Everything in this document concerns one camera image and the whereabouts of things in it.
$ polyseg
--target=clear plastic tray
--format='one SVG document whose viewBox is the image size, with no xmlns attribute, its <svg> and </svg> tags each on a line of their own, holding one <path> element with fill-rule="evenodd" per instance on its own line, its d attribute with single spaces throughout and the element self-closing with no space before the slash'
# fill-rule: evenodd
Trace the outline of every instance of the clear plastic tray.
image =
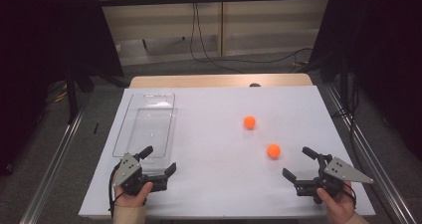
<svg viewBox="0 0 422 224">
<path fill-rule="evenodd" d="M 168 167 L 171 153 L 174 94 L 133 95 L 115 143 L 113 156 L 132 155 L 152 146 L 154 151 L 140 163 L 145 171 Z"/>
</svg>

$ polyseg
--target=orange ball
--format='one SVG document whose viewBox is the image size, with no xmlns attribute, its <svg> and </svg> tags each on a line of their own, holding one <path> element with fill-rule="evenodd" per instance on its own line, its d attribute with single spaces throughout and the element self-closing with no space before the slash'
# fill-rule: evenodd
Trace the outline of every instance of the orange ball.
<svg viewBox="0 0 422 224">
<path fill-rule="evenodd" d="M 280 149 L 280 147 L 274 143 L 268 145 L 267 147 L 267 153 L 272 157 L 272 158 L 276 158 L 280 155 L 280 153 L 282 152 L 282 150 Z"/>
<path fill-rule="evenodd" d="M 245 119 L 243 119 L 243 124 L 246 128 L 252 129 L 255 126 L 255 118 L 253 116 L 246 116 Z"/>
</svg>

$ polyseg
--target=white table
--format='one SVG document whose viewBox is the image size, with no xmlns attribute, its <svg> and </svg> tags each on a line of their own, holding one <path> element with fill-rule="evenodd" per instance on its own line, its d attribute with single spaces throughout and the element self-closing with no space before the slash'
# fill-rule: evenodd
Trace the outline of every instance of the white table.
<svg viewBox="0 0 422 224">
<path fill-rule="evenodd" d="M 112 157 L 132 94 L 176 96 L 171 161 L 177 171 L 168 190 L 148 196 L 147 215 L 157 219 L 308 218 L 325 215 L 324 205 L 298 197 L 283 167 L 298 179 L 317 176 L 317 162 L 302 154 L 308 146 L 351 163 L 317 87 L 161 88 L 125 90 L 105 149 L 86 195 L 81 216 L 109 218 L 107 186 L 118 158 Z M 243 118 L 253 115 L 253 130 Z M 269 143 L 282 148 L 278 159 Z M 356 211 L 374 215 L 361 184 L 353 183 Z"/>
</svg>

